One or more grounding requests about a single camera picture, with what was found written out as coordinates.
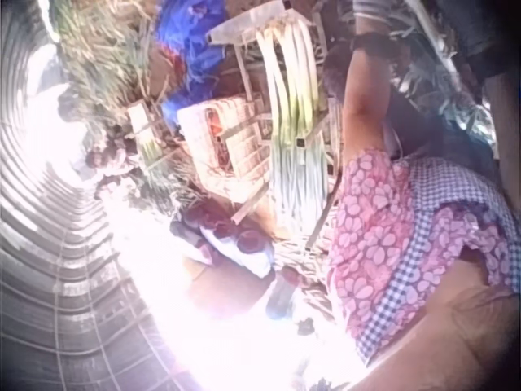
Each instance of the gingham cloth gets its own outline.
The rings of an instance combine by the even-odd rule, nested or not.
[[[413,191],[414,231],[409,247],[370,321],[357,339],[357,352],[367,365],[379,349],[393,315],[405,300],[414,271],[425,255],[436,210],[443,204],[476,202],[488,206],[501,223],[508,240],[510,286],[521,291],[521,232],[519,217],[513,216],[503,196],[487,179],[469,169],[440,158],[412,160],[409,163]]]

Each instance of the blue fabric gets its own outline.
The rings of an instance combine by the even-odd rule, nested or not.
[[[225,52],[223,46],[207,44],[206,33],[226,18],[224,0],[164,0],[156,39],[186,63],[185,85],[162,104],[169,124],[177,124],[177,110],[212,98],[216,82],[210,75]]]
[[[176,90],[161,104],[163,117],[167,124],[174,126],[178,124],[177,111],[187,108],[193,104],[204,102],[212,98],[212,92],[216,85],[216,79],[206,77],[202,80],[192,80],[189,85],[185,85]]]

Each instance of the person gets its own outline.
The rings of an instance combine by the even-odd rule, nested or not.
[[[383,136],[397,102],[387,61],[389,3],[353,2],[328,293],[337,323],[370,369],[352,389],[476,389],[519,334],[519,216],[490,172],[446,156],[444,146],[391,160]],[[414,128],[424,121],[409,125],[409,135],[432,139]]]
[[[100,181],[104,176],[124,175],[138,167],[138,151],[133,140],[116,139],[103,149],[93,148],[86,157],[88,167],[96,169],[94,180]]]

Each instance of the wooden stick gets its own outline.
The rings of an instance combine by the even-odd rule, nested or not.
[[[338,190],[340,188],[341,182],[342,182],[342,170],[340,169],[339,173],[336,176],[335,187],[333,187],[333,191],[329,194],[329,197],[327,198],[326,207],[322,211],[322,215],[318,219],[315,229],[313,230],[312,234],[308,238],[308,241],[306,242],[306,246],[305,246],[306,251],[311,251],[311,248],[315,245],[315,242],[317,241],[317,238],[320,235],[320,232],[322,231],[324,224],[326,223],[329,212],[331,211],[331,207],[333,206],[333,203],[335,202],[336,193],[338,192]]]
[[[329,98],[327,104],[329,106],[329,130],[331,136],[331,153],[333,154],[333,173],[336,174],[340,169],[340,162],[342,161],[342,151],[340,148],[342,107],[335,98]]]
[[[227,130],[223,130],[217,134],[217,141],[219,143],[225,142],[228,138],[235,136],[241,130],[247,128],[248,126],[255,124],[258,121],[271,120],[271,113],[264,112],[261,114],[257,114],[255,116],[251,116],[240,124],[234,126],[233,128],[229,128]]]
[[[246,90],[246,99],[248,102],[253,102],[252,81],[250,80],[250,75],[246,70],[246,65],[244,64],[241,46],[234,45],[234,49],[235,57],[237,57],[237,64],[239,64],[239,70],[241,71],[241,77],[243,78],[244,89]]]
[[[261,198],[268,192],[269,185],[265,182],[260,189],[257,191],[255,195],[249,198],[243,206],[239,208],[239,210],[232,216],[231,221],[234,222],[236,226],[240,224],[240,222],[250,214],[253,209],[255,209],[257,203],[261,200]]]
[[[296,146],[298,148],[306,148],[306,145],[308,145],[308,143],[317,137],[317,134],[319,134],[324,129],[324,126],[328,121],[329,113],[324,114],[318,123],[315,124],[313,129],[304,138],[298,138],[296,140]]]

